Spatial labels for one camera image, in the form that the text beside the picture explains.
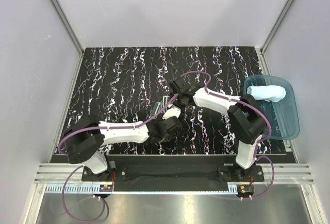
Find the green white striped towel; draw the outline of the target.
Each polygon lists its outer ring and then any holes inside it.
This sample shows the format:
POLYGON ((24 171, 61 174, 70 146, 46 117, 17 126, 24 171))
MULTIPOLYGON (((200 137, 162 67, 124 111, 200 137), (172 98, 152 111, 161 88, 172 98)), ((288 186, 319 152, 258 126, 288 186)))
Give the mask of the green white striped towel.
POLYGON ((170 100, 169 95, 164 95, 161 101, 155 102, 154 106, 152 107, 151 116, 156 115, 170 100))

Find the light blue towel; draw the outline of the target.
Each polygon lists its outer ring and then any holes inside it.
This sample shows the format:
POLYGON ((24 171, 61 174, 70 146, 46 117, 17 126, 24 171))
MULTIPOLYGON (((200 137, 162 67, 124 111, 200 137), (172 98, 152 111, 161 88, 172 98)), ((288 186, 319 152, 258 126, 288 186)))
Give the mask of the light blue towel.
POLYGON ((257 101, 279 102, 286 96, 285 88, 277 85, 249 86, 247 94, 250 94, 257 101))

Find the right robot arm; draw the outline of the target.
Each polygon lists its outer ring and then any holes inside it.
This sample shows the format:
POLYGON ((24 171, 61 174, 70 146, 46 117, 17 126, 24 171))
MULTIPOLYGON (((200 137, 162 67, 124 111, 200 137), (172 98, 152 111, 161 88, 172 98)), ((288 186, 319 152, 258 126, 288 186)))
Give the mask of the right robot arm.
POLYGON ((222 179, 245 181, 253 174, 257 161, 256 152, 264 130, 269 122, 260 105, 250 94, 232 97, 208 89, 204 85, 193 85, 178 77, 170 83, 177 95, 175 105, 181 108, 194 105, 207 108, 228 117, 232 133, 238 139, 235 163, 227 169, 222 179))

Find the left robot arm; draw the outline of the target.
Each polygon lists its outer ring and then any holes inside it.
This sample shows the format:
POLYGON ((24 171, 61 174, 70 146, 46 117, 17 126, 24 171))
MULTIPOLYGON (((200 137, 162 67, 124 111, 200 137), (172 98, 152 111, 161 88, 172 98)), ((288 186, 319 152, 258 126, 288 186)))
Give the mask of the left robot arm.
POLYGON ((58 145, 70 164, 83 164, 99 180, 111 176, 111 168, 99 148, 115 143, 160 143, 171 141, 182 130, 176 116, 153 118, 135 123, 109 123, 86 117, 64 134, 58 145))

